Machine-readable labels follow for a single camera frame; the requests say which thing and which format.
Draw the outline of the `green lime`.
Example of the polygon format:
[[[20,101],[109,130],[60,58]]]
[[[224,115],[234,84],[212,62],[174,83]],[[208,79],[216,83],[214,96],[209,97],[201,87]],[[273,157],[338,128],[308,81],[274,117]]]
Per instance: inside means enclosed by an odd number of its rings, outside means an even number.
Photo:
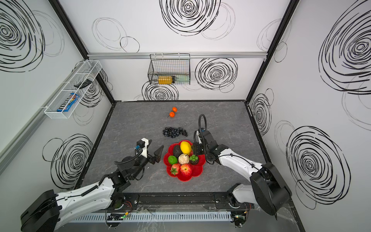
[[[174,165],[178,163],[178,158],[176,156],[169,156],[168,157],[169,165]]]

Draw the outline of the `dark purple plum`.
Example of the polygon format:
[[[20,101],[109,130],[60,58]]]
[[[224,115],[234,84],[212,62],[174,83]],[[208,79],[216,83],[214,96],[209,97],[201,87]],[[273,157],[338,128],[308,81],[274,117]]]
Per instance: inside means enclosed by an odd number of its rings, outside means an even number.
[[[197,165],[199,163],[199,157],[196,155],[192,155],[189,157],[189,163],[192,165]]]

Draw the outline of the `dark wrinkled avocado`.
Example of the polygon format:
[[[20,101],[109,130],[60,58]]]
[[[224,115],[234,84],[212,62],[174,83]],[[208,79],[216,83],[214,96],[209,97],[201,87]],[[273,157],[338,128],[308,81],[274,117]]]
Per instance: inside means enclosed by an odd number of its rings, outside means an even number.
[[[180,148],[180,145],[175,145],[173,148],[173,156],[175,156],[177,159],[182,155],[182,151]]]

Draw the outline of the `large yellow lemon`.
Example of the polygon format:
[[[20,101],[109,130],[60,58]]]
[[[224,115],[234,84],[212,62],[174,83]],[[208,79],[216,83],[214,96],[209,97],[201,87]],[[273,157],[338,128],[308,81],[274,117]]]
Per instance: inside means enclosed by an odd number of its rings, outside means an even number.
[[[183,154],[189,155],[192,152],[191,144],[188,141],[182,141],[180,149]]]

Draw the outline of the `red strawberry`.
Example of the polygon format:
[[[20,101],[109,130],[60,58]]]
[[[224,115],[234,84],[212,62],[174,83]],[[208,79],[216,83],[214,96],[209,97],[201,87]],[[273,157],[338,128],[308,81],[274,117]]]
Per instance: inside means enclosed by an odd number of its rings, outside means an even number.
[[[176,176],[180,174],[180,168],[181,168],[181,164],[179,163],[173,164],[170,170],[171,175]]]

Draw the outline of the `black grape bunch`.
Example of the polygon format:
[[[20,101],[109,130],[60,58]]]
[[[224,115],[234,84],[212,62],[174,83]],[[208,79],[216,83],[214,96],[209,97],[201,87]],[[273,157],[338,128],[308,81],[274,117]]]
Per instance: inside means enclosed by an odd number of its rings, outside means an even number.
[[[175,128],[175,127],[166,127],[165,129],[162,130],[162,134],[165,137],[171,137],[171,138],[176,138],[179,136],[185,136],[188,137],[188,132],[181,127]]]

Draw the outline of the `red flower shaped bowl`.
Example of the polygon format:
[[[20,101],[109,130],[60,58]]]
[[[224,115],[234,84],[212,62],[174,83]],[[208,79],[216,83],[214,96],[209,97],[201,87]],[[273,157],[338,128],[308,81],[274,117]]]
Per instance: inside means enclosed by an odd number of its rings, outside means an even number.
[[[178,178],[180,181],[182,182],[187,182],[189,180],[191,180],[193,177],[198,177],[200,176],[202,173],[203,173],[203,166],[205,165],[206,163],[206,159],[205,159],[205,155],[204,154],[201,154],[201,155],[198,155],[199,157],[199,162],[198,164],[191,164],[191,174],[190,175],[183,175],[181,172],[178,172],[178,174],[174,175],[172,174],[171,172],[171,169],[172,169],[172,166],[171,164],[168,162],[168,157],[172,156],[174,154],[174,148],[177,146],[177,145],[181,145],[181,142],[177,143],[177,144],[172,144],[169,148],[168,148],[168,152],[166,153],[166,155],[164,156],[163,158],[163,162],[164,164],[166,165],[166,172],[169,176],[171,177],[174,177],[174,178]]]

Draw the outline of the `beige potato shaped fruit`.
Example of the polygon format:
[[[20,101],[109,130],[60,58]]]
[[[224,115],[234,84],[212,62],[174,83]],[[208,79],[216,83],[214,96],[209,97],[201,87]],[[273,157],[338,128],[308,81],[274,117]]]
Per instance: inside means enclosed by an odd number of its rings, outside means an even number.
[[[181,164],[181,165],[184,165],[184,164],[189,164],[189,155],[187,154],[182,154],[178,157],[178,162]]]

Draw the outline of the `red pink apple fruit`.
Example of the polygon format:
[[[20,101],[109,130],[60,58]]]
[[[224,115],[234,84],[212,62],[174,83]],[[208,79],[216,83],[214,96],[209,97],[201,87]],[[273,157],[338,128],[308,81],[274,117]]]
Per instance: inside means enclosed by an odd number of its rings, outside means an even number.
[[[182,164],[180,166],[180,173],[184,177],[189,177],[192,175],[192,166],[190,164]]]

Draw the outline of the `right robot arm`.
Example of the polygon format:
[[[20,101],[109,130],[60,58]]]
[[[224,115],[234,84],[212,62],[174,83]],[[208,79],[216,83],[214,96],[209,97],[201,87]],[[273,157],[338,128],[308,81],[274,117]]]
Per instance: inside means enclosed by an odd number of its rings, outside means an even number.
[[[278,169],[270,162],[265,164],[247,159],[228,146],[218,144],[204,129],[194,132],[194,146],[210,163],[228,167],[249,180],[249,185],[236,184],[231,189],[237,203],[253,203],[269,215],[276,215],[286,204],[292,192]]]

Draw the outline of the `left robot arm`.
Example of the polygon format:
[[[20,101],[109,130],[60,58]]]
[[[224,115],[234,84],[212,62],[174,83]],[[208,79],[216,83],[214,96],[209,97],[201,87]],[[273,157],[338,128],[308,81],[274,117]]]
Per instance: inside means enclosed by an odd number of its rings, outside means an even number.
[[[144,157],[145,150],[140,148],[132,159],[124,159],[115,172],[94,184],[61,193],[45,191],[21,214],[21,231],[53,232],[76,218],[107,209],[148,163],[160,162],[163,149],[160,146]]]

